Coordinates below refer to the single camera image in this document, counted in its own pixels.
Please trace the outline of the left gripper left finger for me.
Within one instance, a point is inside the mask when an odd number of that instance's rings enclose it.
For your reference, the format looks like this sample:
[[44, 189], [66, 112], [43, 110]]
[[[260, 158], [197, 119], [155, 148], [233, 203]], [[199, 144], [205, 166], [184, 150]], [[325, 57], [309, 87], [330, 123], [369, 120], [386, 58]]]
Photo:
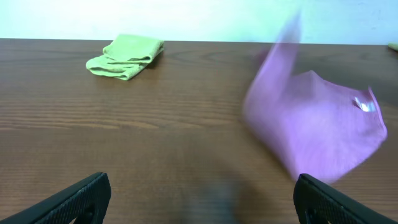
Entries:
[[97, 172], [1, 220], [1, 224], [102, 224], [110, 198], [108, 175]]

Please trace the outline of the folded green cloth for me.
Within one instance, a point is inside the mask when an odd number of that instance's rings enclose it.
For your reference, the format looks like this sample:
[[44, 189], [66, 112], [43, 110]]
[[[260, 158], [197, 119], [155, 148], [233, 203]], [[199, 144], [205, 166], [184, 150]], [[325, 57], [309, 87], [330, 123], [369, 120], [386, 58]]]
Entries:
[[120, 34], [103, 48], [103, 54], [86, 62], [92, 74], [128, 81], [164, 50], [164, 41], [141, 35]]

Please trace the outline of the purple cloth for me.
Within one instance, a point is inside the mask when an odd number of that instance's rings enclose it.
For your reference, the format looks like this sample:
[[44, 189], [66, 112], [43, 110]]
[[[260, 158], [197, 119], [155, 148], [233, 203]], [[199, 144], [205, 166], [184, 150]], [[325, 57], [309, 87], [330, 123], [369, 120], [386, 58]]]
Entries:
[[310, 70], [293, 74], [300, 16], [282, 29], [263, 56], [243, 102], [243, 118], [293, 179], [332, 183], [374, 154], [387, 138], [371, 89], [355, 90]]

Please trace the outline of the crumpled green cloth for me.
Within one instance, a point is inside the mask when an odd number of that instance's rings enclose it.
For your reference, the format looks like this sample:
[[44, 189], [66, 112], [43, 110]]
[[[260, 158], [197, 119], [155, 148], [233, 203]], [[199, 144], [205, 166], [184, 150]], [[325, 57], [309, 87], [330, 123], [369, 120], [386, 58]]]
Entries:
[[398, 44], [395, 43], [390, 43], [387, 45], [390, 49], [395, 50], [396, 52], [398, 51]]

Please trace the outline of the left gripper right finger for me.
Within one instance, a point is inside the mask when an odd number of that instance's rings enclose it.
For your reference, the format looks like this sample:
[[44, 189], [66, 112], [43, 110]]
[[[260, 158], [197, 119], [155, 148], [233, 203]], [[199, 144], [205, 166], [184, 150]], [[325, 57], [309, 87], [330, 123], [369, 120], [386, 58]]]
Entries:
[[397, 224], [309, 174], [300, 174], [293, 200], [300, 224]]

